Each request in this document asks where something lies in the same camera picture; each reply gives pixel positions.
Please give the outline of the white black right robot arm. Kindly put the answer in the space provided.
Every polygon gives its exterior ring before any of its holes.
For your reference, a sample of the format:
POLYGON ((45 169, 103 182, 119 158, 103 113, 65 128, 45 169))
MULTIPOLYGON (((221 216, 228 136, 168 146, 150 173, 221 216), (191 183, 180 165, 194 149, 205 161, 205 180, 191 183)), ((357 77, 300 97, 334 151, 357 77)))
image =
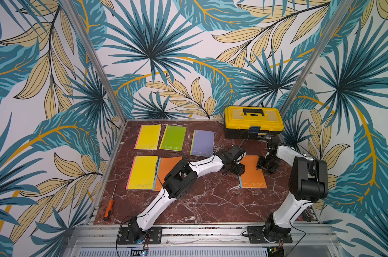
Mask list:
POLYGON ((258 169, 274 173, 280 161, 291 166, 289 194, 265 222, 264 238, 274 243, 288 236, 294 221, 306 208, 326 198, 328 165, 326 161, 306 156, 288 145, 272 143, 267 149, 267 154, 259 158, 258 169))

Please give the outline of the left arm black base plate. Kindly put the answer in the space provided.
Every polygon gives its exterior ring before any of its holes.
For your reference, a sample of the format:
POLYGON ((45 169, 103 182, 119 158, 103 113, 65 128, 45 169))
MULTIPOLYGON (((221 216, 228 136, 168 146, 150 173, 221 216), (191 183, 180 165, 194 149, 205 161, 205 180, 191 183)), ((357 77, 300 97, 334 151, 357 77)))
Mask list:
POLYGON ((117 235, 116 243, 118 245, 143 245, 147 243, 159 245, 161 243, 162 232, 162 227, 152 227, 147 231, 121 227, 117 235))

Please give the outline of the orange cover notebook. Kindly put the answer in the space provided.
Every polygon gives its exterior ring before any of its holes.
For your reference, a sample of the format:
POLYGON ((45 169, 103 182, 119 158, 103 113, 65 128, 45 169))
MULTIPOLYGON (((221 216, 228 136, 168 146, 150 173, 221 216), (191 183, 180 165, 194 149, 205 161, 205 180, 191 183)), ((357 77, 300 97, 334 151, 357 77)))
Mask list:
POLYGON ((165 177, 182 160, 182 157, 162 157, 159 159, 157 173, 154 176, 154 191, 160 191, 163 188, 165 177))

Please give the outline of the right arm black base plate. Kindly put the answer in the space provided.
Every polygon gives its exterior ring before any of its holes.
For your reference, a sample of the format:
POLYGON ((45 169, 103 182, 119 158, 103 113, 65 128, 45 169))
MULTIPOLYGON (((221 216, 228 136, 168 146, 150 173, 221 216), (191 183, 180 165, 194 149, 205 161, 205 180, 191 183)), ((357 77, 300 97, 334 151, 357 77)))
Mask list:
POLYGON ((281 228, 278 226, 265 228, 265 226, 249 226, 247 227, 247 237, 251 244, 262 243, 292 243, 290 228, 281 228))

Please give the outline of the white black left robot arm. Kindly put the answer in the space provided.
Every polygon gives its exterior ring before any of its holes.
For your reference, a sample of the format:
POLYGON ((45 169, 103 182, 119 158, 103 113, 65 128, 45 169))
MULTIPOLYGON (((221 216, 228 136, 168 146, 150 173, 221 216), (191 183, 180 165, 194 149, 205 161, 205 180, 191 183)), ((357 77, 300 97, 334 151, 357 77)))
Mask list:
POLYGON ((237 176, 242 176, 245 166, 241 160, 246 153, 218 152, 213 156, 196 162, 179 161, 165 176, 163 188, 147 208, 128 222, 129 239, 139 244, 147 236, 157 218, 174 201, 187 195, 199 177, 210 173, 226 170, 237 176))

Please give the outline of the yellow notebook pink spine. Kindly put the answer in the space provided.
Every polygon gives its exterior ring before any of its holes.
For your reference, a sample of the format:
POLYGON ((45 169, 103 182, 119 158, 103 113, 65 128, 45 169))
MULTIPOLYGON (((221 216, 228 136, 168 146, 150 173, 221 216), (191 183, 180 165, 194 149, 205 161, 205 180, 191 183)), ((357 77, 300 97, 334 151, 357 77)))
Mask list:
POLYGON ((142 125, 134 149, 156 150, 158 147, 161 125, 142 125))

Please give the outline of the green cover notebook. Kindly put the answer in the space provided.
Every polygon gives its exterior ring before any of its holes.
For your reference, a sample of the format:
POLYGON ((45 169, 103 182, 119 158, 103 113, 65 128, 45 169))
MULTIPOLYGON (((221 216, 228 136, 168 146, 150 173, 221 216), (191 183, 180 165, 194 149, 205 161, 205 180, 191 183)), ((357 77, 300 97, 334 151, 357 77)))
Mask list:
POLYGON ((181 152, 185 133, 185 127, 167 125, 160 144, 160 149, 181 152))

